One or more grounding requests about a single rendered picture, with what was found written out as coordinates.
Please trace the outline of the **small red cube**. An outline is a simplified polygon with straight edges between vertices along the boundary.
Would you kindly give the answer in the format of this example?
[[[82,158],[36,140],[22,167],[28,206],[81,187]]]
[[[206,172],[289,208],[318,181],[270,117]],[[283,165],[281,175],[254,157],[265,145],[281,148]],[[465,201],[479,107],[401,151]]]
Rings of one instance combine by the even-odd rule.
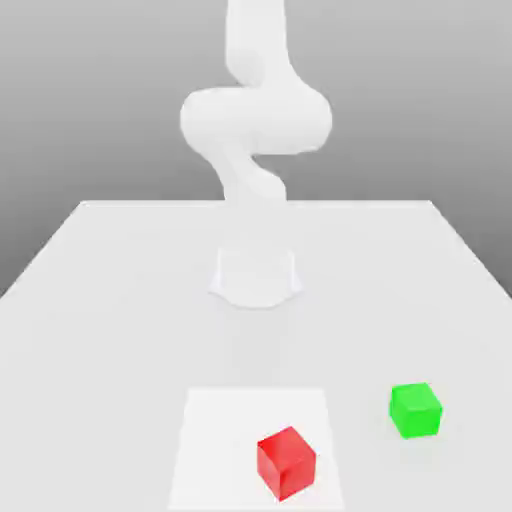
[[[314,483],[316,461],[316,452],[293,426],[257,442],[257,473],[279,502]]]

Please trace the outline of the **small green cube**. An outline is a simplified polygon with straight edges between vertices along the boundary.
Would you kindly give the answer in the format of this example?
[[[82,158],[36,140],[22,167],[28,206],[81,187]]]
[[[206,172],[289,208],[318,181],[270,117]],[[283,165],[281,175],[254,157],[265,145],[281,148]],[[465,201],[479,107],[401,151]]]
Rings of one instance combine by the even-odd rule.
[[[389,415],[404,439],[435,436],[443,406],[427,382],[393,386]]]

